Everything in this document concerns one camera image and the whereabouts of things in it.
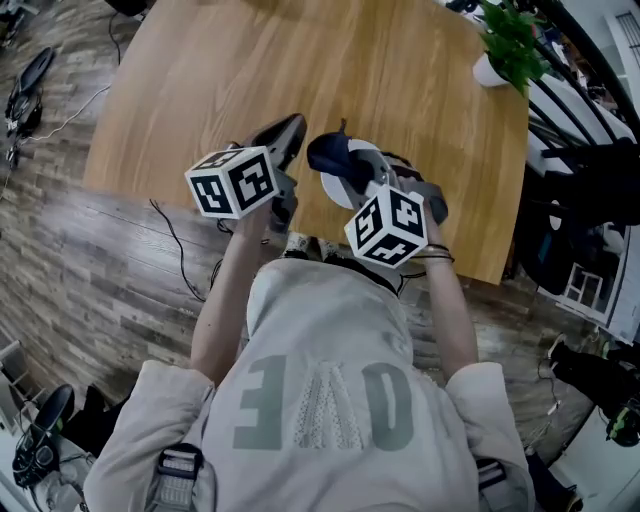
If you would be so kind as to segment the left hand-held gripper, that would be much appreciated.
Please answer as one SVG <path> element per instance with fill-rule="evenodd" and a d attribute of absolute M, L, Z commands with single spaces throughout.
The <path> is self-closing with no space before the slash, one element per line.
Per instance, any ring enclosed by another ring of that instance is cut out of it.
<path fill-rule="evenodd" d="M 231 141 L 185 173 L 204 217 L 240 220 L 257 208 L 271 207 L 270 230 L 288 231 L 298 205 L 297 181 L 287 174 L 307 131 L 304 115 L 293 113 Z"/>

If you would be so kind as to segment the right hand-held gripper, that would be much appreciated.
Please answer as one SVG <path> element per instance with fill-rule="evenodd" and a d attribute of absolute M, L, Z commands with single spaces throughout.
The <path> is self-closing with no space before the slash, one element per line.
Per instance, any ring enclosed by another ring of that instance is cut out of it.
<path fill-rule="evenodd" d="M 379 150 L 357 149 L 355 165 L 344 177 L 347 195 L 360 196 L 344 227 L 351 251 L 360 260 L 396 268 L 428 245 L 425 203 L 437 222 L 447 218 L 442 190 L 424 181 L 389 184 L 390 167 Z"/>

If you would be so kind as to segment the white round plate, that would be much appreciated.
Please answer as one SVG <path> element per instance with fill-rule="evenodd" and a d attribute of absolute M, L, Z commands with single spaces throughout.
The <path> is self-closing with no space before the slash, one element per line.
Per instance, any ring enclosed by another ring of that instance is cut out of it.
<path fill-rule="evenodd" d="M 352 156 L 355 156 L 355 151 L 357 149 L 379 150 L 379 148 L 373 143 L 361 139 L 351 139 L 348 143 L 348 148 Z M 322 186 L 327 196 L 337 205 L 349 210 L 359 210 L 379 191 L 383 184 L 383 181 L 370 181 L 364 195 L 352 195 L 349 197 L 344 188 L 346 185 L 344 178 L 332 176 L 326 173 L 320 173 L 320 176 Z"/>

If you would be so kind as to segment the dark blue cloth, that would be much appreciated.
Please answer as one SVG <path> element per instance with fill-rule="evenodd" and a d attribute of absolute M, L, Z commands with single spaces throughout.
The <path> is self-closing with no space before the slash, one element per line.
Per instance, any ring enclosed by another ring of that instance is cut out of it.
<path fill-rule="evenodd" d="M 342 118 L 337 131 L 322 134 L 312 140 L 307 147 L 307 162 L 312 170 L 347 180 L 365 181 L 373 179 L 370 164 L 358 161 L 351 155 L 346 134 L 347 120 Z"/>

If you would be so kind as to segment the person's left forearm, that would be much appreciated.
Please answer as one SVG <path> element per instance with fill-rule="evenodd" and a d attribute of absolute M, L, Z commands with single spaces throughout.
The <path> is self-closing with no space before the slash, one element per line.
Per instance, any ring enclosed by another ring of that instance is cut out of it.
<path fill-rule="evenodd" d="M 266 203 L 240 219 L 193 333 L 190 367 L 220 385 L 237 355 L 261 241 L 271 216 Z"/>

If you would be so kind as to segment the person's right forearm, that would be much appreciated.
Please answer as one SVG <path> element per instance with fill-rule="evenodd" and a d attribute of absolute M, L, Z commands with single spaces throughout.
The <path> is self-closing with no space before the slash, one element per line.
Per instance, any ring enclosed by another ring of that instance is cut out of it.
<path fill-rule="evenodd" d="M 439 226 L 425 214 L 429 244 L 445 242 Z M 448 382 L 462 368 L 479 362 L 478 345 L 467 303 L 453 264 L 444 259 L 424 259 L 429 286 L 434 336 L 443 376 Z"/>

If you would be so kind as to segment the person's light shoe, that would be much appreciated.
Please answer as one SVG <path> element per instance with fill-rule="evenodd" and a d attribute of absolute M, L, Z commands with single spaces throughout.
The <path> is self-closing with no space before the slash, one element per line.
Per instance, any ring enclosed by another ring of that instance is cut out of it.
<path fill-rule="evenodd" d="M 324 239 L 318 239 L 317 242 L 323 262 L 333 263 L 349 258 L 349 256 L 340 248 L 338 244 Z"/>
<path fill-rule="evenodd" d="M 283 256 L 286 258 L 307 259 L 310 244 L 311 238 L 309 236 L 297 232 L 290 232 Z"/>

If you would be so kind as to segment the black wrist bands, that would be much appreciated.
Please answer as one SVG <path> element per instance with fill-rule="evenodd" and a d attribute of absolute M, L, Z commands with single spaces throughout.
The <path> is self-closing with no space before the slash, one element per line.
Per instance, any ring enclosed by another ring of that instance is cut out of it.
<path fill-rule="evenodd" d="M 444 259 L 451 263 L 455 261 L 449 249 L 441 244 L 427 244 L 412 256 L 412 259 Z"/>

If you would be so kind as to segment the green potted plant white pot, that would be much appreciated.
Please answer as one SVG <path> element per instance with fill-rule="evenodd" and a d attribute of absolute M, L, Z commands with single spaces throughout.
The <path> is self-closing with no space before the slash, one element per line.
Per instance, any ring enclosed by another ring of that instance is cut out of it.
<path fill-rule="evenodd" d="M 536 50 L 535 17 L 509 2 L 500 7 L 481 0 L 480 5 L 485 49 L 472 68 L 474 79 L 486 88 L 511 84 L 527 98 L 530 82 L 540 79 L 548 68 Z"/>

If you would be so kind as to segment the black office chair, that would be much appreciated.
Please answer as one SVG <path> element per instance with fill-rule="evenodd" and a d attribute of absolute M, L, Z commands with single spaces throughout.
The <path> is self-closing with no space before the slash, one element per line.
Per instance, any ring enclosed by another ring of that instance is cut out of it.
<path fill-rule="evenodd" d="M 640 144 L 548 149 L 574 165 L 571 173 L 528 167 L 514 230 L 515 257 L 542 289 L 561 295 L 573 265 L 591 272 L 605 262 L 604 240 L 594 229 L 612 222 L 640 225 Z"/>

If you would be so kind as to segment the person's grey printed shirt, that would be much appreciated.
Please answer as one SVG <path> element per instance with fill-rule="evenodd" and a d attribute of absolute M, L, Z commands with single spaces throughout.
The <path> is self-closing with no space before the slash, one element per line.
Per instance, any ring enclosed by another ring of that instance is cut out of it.
<path fill-rule="evenodd" d="M 84 484 L 90 512 L 157 512 L 161 452 L 203 463 L 200 512 L 533 512 L 502 367 L 444 386 L 418 371 L 396 296 L 334 265 L 278 259 L 256 275 L 249 340 L 220 385 L 145 362 Z M 508 483 L 481 493 L 477 459 Z"/>

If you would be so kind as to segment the black gear pile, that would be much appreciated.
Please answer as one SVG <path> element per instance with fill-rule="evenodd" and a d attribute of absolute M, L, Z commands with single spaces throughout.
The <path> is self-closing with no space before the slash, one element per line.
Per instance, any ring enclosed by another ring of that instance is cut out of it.
<path fill-rule="evenodd" d="M 29 100 L 44 77 L 54 55 L 52 47 L 45 47 L 16 77 L 4 111 L 8 136 L 18 132 L 20 118 L 26 111 Z"/>

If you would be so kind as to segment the white slatted desk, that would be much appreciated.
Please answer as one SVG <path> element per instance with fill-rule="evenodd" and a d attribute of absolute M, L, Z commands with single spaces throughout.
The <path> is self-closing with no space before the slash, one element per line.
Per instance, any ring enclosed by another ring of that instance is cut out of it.
<path fill-rule="evenodd" d="M 640 225 L 617 230 L 607 223 L 596 241 L 592 260 L 573 265 L 556 305 L 621 342 L 640 343 Z"/>

